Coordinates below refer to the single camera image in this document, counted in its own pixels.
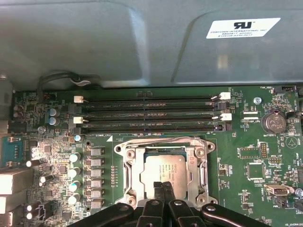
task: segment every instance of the cable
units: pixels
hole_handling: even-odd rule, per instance
[[[43,85],[58,79],[71,79],[73,82],[81,82],[81,78],[77,73],[66,71],[54,73],[45,77],[40,77],[38,85],[37,85],[37,96],[38,102],[41,103],[43,101]]]

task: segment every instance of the chip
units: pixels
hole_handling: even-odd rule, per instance
[[[91,176],[92,177],[101,177],[102,170],[101,169],[92,169],[91,170]]]
[[[303,169],[298,169],[297,173],[298,173],[298,182],[303,183]]]
[[[35,110],[35,106],[34,105],[28,105],[27,106],[27,111],[34,111]]]
[[[250,208],[249,204],[244,203],[242,204],[243,210],[248,210]]]
[[[45,147],[44,147],[44,152],[45,152],[45,153],[51,153],[51,152],[52,152],[51,146],[45,146]]]
[[[45,196],[46,197],[52,197],[53,196],[53,192],[51,190],[48,190],[45,192]]]
[[[38,147],[38,141],[37,140],[30,140],[29,141],[29,146],[31,147],[31,148],[33,148],[33,147]]]
[[[71,211],[62,212],[62,218],[67,221],[71,219]]]
[[[262,163],[248,163],[247,177],[249,180],[264,179],[264,165]]]
[[[220,176],[226,175],[226,170],[225,169],[219,169],[219,175]]]
[[[147,198],[154,197],[154,182],[169,181],[176,199],[184,199],[187,195],[186,172],[186,162],[182,155],[148,156],[141,173],[141,182],[145,185]]]
[[[67,173],[67,168],[66,168],[66,166],[60,166],[60,167],[59,167],[59,172],[60,172],[61,174]]]

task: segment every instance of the white sticker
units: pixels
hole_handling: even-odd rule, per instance
[[[216,20],[207,39],[244,38],[264,36],[281,18]]]

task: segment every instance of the electrolytic capacitor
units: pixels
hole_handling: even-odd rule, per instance
[[[38,215],[39,215],[39,209],[35,209],[27,214],[27,219],[31,220],[32,218],[37,217]]]
[[[71,177],[71,178],[74,178],[76,177],[77,175],[79,175],[81,173],[81,169],[79,167],[75,167],[71,170],[69,170],[68,172],[68,175]]]
[[[14,117],[14,118],[22,118],[22,117],[23,117],[23,114],[20,113],[20,112],[14,112],[13,117]]]
[[[40,159],[36,159],[36,160],[30,160],[30,161],[27,161],[27,167],[33,167],[33,166],[38,166],[41,164],[41,161]]]
[[[50,125],[57,126],[57,125],[60,123],[60,120],[59,120],[58,118],[56,118],[56,117],[50,117],[50,118],[48,119],[48,123],[49,123]]]
[[[72,182],[68,189],[71,191],[71,192],[75,192],[76,190],[78,190],[81,186],[81,183],[79,181],[74,181]]]
[[[77,162],[81,159],[81,154],[76,152],[70,155],[70,162]]]
[[[79,193],[74,193],[71,197],[68,198],[67,202],[69,205],[75,205],[77,202],[80,201],[80,194]]]
[[[40,204],[41,204],[41,201],[37,201],[37,202],[34,202],[34,203],[28,205],[27,206],[27,211],[32,211],[32,210],[37,209]]]
[[[84,136],[81,135],[75,135],[74,140],[76,142],[82,142],[84,140]]]
[[[23,111],[23,106],[21,106],[21,105],[14,106],[14,111],[22,112]]]
[[[46,176],[41,176],[40,177],[40,182],[41,183],[46,183],[46,182],[52,181],[53,179],[54,179],[54,175],[49,174],[49,175],[46,175]]]
[[[48,110],[48,115],[50,115],[51,117],[57,117],[60,115],[59,110],[51,108]]]

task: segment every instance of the green circuit board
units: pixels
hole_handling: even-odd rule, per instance
[[[229,100],[218,100],[228,102],[225,109],[205,110],[204,113],[194,110],[200,108],[199,101],[194,100],[203,96],[213,97],[222,92],[231,94]],[[83,103],[75,104],[75,96],[82,96]],[[262,99],[260,104],[254,103],[256,97]],[[171,102],[172,98],[186,98],[187,101]],[[148,104],[156,110],[153,116],[163,116],[165,107],[169,107],[178,109],[183,120],[174,116],[172,118],[178,120],[157,119],[141,124],[141,120],[135,118],[138,115],[131,116],[132,108],[140,106],[146,111],[145,108],[150,106],[142,107],[140,103],[153,99],[160,99]],[[102,104],[103,109],[117,109],[117,112],[112,115],[98,113],[94,106],[96,102],[105,102]],[[55,214],[44,221],[45,226],[67,226],[114,204],[123,196],[123,161],[120,155],[113,152],[115,145],[133,138],[179,136],[197,136],[216,145],[215,151],[207,157],[208,185],[209,194],[220,205],[274,227],[303,224],[303,212],[294,208],[294,203],[303,198],[289,194],[286,196],[287,205],[281,207],[276,196],[265,188],[266,184],[284,184],[294,189],[303,187],[303,179],[300,179],[298,173],[298,170],[303,169],[301,120],[296,116],[286,116],[287,113],[299,110],[295,87],[279,89],[279,92],[275,92],[271,86],[54,91],[45,92],[42,103],[38,103],[35,92],[17,92],[14,105],[22,107],[22,121],[27,122],[26,130],[17,127],[15,131],[21,133],[26,141],[37,141],[38,145],[30,148],[31,158],[44,160],[42,165],[34,167],[34,186],[28,190],[28,202],[55,200]],[[88,105],[91,105],[91,113],[96,112],[98,117],[97,129],[73,122],[75,116],[83,116],[84,120],[88,118],[85,108]],[[59,113],[55,116],[57,122],[54,125],[49,124],[51,108]],[[265,127],[273,126],[266,126],[264,117],[278,112],[286,122],[286,125],[280,125],[285,130],[281,133],[267,131]],[[211,116],[214,113],[231,113],[232,120],[197,120],[205,113]],[[115,114],[120,119],[116,120],[118,122],[112,120]],[[131,122],[121,121],[130,116],[134,118]],[[93,122],[96,122],[96,118],[87,123],[93,125]],[[81,141],[75,141],[74,135],[82,135]],[[92,149],[99,149],[97,158],[102,161],[102,165],[92,165]],[[81,160],[71,163],[69,156],[75,152],[80,153]],[[68,170],[74,167],[80,167],[81,173],[71,179]],[[39,186],[39,177],[47,174],[53,174],[54,180]],[[81,200],[76,205],[69,205],[67,200],[72,192],[68,190],[68,185],[75,180],[81,182],[81,188],[77,190]],[[93,196],[95,189],[92,181],[101,182],[102,189],[98,189],[100,198]],[[37,219],[27,220],[25,226],[40,222]]]

